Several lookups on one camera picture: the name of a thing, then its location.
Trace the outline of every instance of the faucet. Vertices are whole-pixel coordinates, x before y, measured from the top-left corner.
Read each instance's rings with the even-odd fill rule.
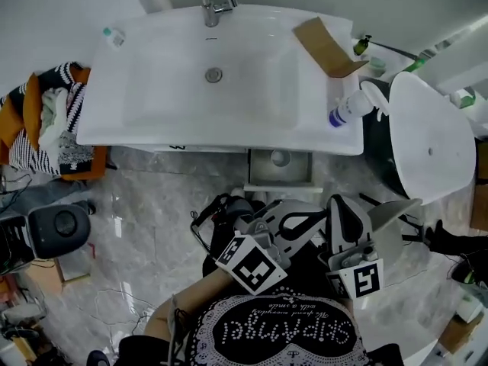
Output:
[[[232,12],[233,7],[237,7],[237,0],[227,0],[222,5],[216,5],[212,0],[201,0],[204,10],[205,25],[215,27],[219,24],[219,16],[226,12]]]

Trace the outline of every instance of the spray bottle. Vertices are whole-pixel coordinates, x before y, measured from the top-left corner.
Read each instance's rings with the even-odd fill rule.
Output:
[[[362,82],[361,89],[355,91],[348,98],[344,98],[339,105],[329,113],[329,122],[334,127],[340,127],[350,120],[361,118],[379,109],[378,121],[381,115],[388,115],[388,100],[380,89],[372,82]]]

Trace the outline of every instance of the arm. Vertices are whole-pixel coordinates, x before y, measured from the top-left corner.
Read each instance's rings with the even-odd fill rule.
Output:
[[[218,268],[205,278],[176,294],[178,308],[188,314],[194,314],[206,303],[212,301],[222,290],[232,284],[233,279],[224,270]],[[166,300],[151,316],[144,329],[144,335],[170,341],[168,313],[171,299]]]
[[[352,306],[352,300],[347,300],[345,298],[338,299],[337,302],[339,302],[343,307],[345,307],[351,315],[354,316],[354,309]]]

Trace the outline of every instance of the small bottle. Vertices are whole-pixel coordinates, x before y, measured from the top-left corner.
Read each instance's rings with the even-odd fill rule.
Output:
[[[116,50],[119,49],[125,41],[124,33],[116,28],[104,28],[104,35],[108,44]]]
[[[362,40],[359,40],[354,46],[354,53],[356,56],[360,56],[369,46],[369,40],[371,35],[366,35]]]
[[[414,70],[420,68],[422,65],[425,64],[425,60],[421,58],[417,58],[412,65],[408,65],[403,72],[413,72]]]
[[[344,98],[339,105],[329,113],[329,122],[334,127],[340,127],[350,120],[361,118],[379,108],[378,120],[381,114],[388,115],[388,101],[380,89],[372,82],[362,82],[361,89]]]

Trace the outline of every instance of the white bottle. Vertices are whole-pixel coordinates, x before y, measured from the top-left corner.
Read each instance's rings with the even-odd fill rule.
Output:
[[[104,35],[108,44],[116,50],[119,49],[125,41],[124,33],[116,28],[104,28]]]
[[[329,113],[329,122],[334,127],[340,127],[350,120],[361,118],[379,108],[378,119],[381,114],[388,115],[388,101],[380,89],[372,82],[362,82],[361,89],[355,91],[348,98],[344,98],[339,105]]]

